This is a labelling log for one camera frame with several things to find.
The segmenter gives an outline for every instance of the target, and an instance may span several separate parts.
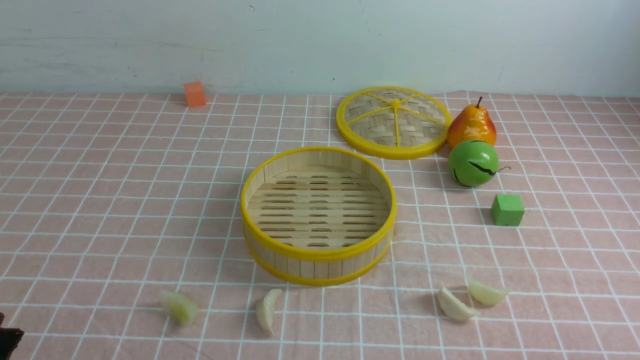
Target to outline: green cube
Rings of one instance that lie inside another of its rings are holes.
[[[499,193],[491,205],[493,223],[498,226],[518,226],[524,216],[524,205],[519,195]]]

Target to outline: orange cube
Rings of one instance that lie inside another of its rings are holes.
[[[184,84],[184,95],[187,96],[187,106],[204,106],[207,104],[207,98],[204,95],[204,86],[200,81]]]

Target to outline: woven bamboo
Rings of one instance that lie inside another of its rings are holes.
[[[403,88],[372,88],[345,99],[337,122],[343,137],[358,150],[410,159],[444,144],[451,115],[428,95]]]
[[[242,195],[244,237],[267,271],[328,285],[369,271],[387,251],[393,188],[370,161],[342,149],[302,148],[261,165]]]

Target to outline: bamboo steamer lid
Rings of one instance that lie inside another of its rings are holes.
[[[409,160],[444,146],[452,122],[433,97],[396,86],[367,88],[338,107],[338,130],[348,144],[371,156]]]

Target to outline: white wall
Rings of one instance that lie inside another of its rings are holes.
[[[0,92],[640,95],[640,0],[0,0]]]

